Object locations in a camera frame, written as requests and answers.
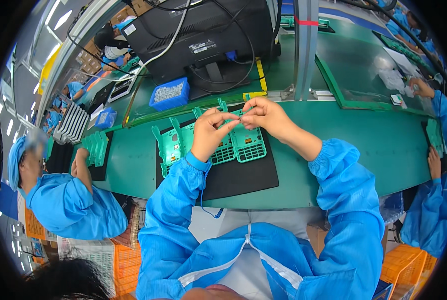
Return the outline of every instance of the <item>plastic bag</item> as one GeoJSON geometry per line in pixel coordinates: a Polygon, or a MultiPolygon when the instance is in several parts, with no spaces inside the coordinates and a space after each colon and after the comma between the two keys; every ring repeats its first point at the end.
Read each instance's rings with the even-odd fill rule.
{"type": "Polygon", "coordinates": [[[385,225],[393,224],[403,214],[403,194],[402,192],[382,196],[378,199],[380,204],[380,214],[385,225]]]}
{"type": "Polygon", "coordinates": [[[389,90],[398,90],[401,94],[405,93],[405,83],[403,83],[402,76],[395,69],[380,69],[378,75],[389,90]]]}
{"type": "Polygon", "coordinates": [[[117,118],[117,112],[111,107],[102,110],[95,121],[95,126],[100,129],[107,129],[113,126],[115,119],[117,118]]]}

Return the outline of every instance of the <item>person's hair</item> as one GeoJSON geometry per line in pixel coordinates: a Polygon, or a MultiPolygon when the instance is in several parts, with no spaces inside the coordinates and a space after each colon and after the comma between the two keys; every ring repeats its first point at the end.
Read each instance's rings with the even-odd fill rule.
{"type": "Polygon", "coordinates": [[[35,299],[110,299],[98,266],[81,258],[52,260],[25,277],[35,299]]]}
{"type": "Polygon", "coordinates": [[[93,38],[93,43],[100,51],[103,51],[107,43],[113,38],[113,27],[110,23],[106,23],[105,26],[102,27],[93,38]]]}
{"type": "Polygon", "coordinates": [[[422,24],[422,22],[420,22],[420,20],[409,10],[407,12],[407,15],[410,16],[416,23],[418,28],[420,29],[420,33],[418,34],[418,38],[422,41],[422,42],[426,42],[427,41],[427,29],[425,28],[425,26],[422,24]]]}

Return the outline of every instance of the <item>computer monitor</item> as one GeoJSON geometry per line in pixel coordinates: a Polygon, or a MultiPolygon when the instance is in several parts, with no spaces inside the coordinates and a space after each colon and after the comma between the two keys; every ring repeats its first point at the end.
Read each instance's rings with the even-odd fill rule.
{"type": "MultiPolygon", "coordinates": [[[[212,78],[209,73],[220,72],[220,81],[238,82],[247,73],[249,65],[228,62],[226,53],[235,51],[237,61],[250,61],[253,55],[245,34],[252,43],[256,57],[270,51],[272,24],[265,0],[219,0],[219,3],[232,15],[243,8],[236,17],[243,30],[236,22],[230,22],[232,17],[214,1],[208,0],[195,7],[191,6],[172,47],[147,65],[155,83],[163,84],[182,76],[192,77],[194,72],[208,79],[212,78]]],[[[185,7],[186,0],[167,0],[161,5],[166,8],[182,8],[185,7]]],[[[135,19],[124,27],[122,34],[140,59],[146,62],[167,47],[182,14],[183,11],[171,12],[153,8],[141,15],[140,20],[135,19]]],[[[206,84],[210,90],[232,85],[211,84],[201,80],[199,84],[206,84]]]]}

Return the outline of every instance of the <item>blue cap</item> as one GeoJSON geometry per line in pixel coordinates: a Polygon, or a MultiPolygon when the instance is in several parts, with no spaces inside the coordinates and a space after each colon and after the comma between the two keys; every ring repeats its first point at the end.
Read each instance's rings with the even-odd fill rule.
{"type": "Polygon", "coordinates": [[[22,158],[23,152],[25,151],[25,136],[18,138],[10,148],[10,153],[8,154],[8,182],[13,191],[18,188],[18,179],[20,177],[20,172],[18,170],[18,162],[22,158]]]}

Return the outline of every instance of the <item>blue plastic bin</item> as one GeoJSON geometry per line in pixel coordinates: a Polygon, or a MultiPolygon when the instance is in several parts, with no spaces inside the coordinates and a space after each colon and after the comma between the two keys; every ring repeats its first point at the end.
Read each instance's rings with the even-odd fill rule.
{"type": "Polygon", "coordinates": [[[115,123],[115,119],[117,118],[117,112],[114,111],[111,107],[106,108],[100,112],[95,121],[95,127],[100,129],[107,129],[113,126],[115,123]]]}
{"type": "Polygon", "coordinates": [[[176,108],[182,105],[188,104],[188,94],[190,93],[190,85],[188,84],[188,79],[186,77],[182,77],[179,79],[176,79],[174,81],[170,81],[168,83],[161,84],[160,86],[156,87],[153,90],[152,98],[150,98],[150,105],[154,109],[158,111],[166,111],[167,109],[176,108]],[[160,87],[174,87],[179,85],[180,83],[184,83],[184,86],[182,87],[182,93],[179,96],[168,98],[165,100],[162,100],[160,102],[155,102],[155,93],[160,87]]]}

